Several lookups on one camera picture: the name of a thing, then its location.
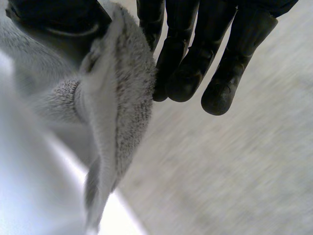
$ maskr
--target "fuzzy gray fabric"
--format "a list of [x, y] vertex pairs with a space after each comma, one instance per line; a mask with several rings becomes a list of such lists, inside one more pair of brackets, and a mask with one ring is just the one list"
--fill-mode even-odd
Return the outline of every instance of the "fuzzy gray fabric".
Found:
[[1, 49], [23, 71], [35, 74], [30, 79], [17, 76], [15, 81], [26, 104], [70, 147], [68, 128], [91, 133], [90, 156], [73, 148], [90, 166], [85, 188], [87, 234], [98, 232], [107, 198], [125, 175], [145, 133], [155, 74], [153, 55], [133, 17], [118, 4], [106, 5], [112, 23], [105, 37], [93, 43], [80, 71], [68, 69], [10, 21], [0, 20]]

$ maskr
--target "gray floor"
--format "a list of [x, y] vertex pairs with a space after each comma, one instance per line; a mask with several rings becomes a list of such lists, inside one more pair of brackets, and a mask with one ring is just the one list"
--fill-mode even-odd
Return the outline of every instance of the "gray floor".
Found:
[[313, 234], [312, 12], [300, 0], [280, 18], [226, 115], [200, 105], [226, 40], [189, 102], [155, 104], [121, 185], [151, 235]]

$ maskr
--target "glove finger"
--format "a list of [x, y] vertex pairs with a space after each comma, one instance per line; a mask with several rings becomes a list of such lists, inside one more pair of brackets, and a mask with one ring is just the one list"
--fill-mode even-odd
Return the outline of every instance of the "glove finger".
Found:
[[211, 66], [236, 11], [236, 5], [224, 0], [200, 1], [192, 46], [166, 85], [170, 99], [186, 102], [194, 95]]
[[166, 0], [169, 29], [156, 64], [154, 101], [167, 98], [165, 85], [187, 52], [198, 6], [199, 0]]
[[206, 112], [219, 116], [229, 110], [255, 50], [277, 23], [267, 11], [239, 5], [219, 67], [201, 99]]
[[165, 0], [136, 0], [139, 26], [151, 51], [155, 51], [162, 33]]

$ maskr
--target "gray fleece fabric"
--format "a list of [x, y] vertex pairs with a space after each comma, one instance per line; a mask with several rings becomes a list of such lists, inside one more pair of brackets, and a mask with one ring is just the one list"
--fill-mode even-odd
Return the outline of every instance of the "gray fleece fabric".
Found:
[[90, 135], [90, 156], [73, 148], [90, 166], [85, 187], [87, 234], [98, 233], [107, 198], [145, 133], [155, 82], [155, 62], [141, 29], [122, 6], [109, 2], [106, 6], [112, 23], [104, 38], [95, 40], [80, 71], [71, 70], [3, 16], [0, 20], [1, 49], [31, 74], [22, 73], [15, 81], [27, 105], [70, 147], [75, 143], [66, 135], [69, 127]]

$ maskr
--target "gloved hand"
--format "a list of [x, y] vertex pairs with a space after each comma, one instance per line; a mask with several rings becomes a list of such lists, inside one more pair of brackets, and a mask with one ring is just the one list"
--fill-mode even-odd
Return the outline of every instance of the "gloved hand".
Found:
[[[196, 92], [234, 19], [219, 67], [201, 105], [213, 115], [228, 111], [256, 48], [277, 25], [277, 17], [298, 0], [137, 0], [137, 14], [155, 50], [167, 11], [169, 30], [157, 61], [154, 101], [188, 101]], [[195, 38], [187, 53], [196, 13]]]

